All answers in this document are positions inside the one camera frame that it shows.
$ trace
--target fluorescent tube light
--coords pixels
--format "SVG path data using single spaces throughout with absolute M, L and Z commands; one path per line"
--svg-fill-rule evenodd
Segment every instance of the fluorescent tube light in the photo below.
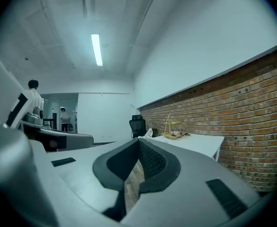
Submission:
M 100 53 L 99 35 L 91 35 L 92 45 L 95 55 L 96 64 L 102 66 L 102 59 Z

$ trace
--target person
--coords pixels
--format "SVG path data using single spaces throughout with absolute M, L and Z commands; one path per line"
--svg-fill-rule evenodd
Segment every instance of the person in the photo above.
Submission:
M 62 131 L 68 132 L 68 126 L 70 123 L 70 117 L 66 112 L 65 108 L 61 109 L 61 120 L 62 120 Z
M 28 83 L 28 87 L 29 87 L 29 91 L 33 98 L 33 102 L 31 104 L 31 106 L 29 107 L 29 113 L 33 113 L 34 107 L 39 107 L 42 109 L 43 99 L 37 92 L 38 81 L 30 80 Z

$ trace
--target wooden floor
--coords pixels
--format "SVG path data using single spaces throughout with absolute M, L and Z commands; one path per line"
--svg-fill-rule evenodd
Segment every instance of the wooden floor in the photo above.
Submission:
M 136 163 L 125 181 L 125 208 L 127 213 L 138 201 L 139 184 L 144 181 L 143 167 L 140 161 Z

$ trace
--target black hair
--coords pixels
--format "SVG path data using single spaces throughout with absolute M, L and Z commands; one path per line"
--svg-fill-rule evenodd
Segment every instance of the black hair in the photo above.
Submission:
M 38 81 L 30 80 L 29 83 L 28 83 L 28 86 L 29 86 L 30 89 L 32 89 L 32 88 L 37 89 L 38 88 Z

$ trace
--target white table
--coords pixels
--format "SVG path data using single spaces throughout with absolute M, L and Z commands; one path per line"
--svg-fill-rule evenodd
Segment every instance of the white table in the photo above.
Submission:
M 214 158 L 218 161 L 220 145 L 224 140 L 224 136 L 212 136 L 212 135 L 200 135 L 190 134 L 181 138 L 170 140 L 164 136 L 158 136 L 155 138 L 143 137 L 146 140 L 157 140 L 164 143 L 168 143 L 184 149 L 189 149 L 195 152 L 199 152 L 208 157 Z

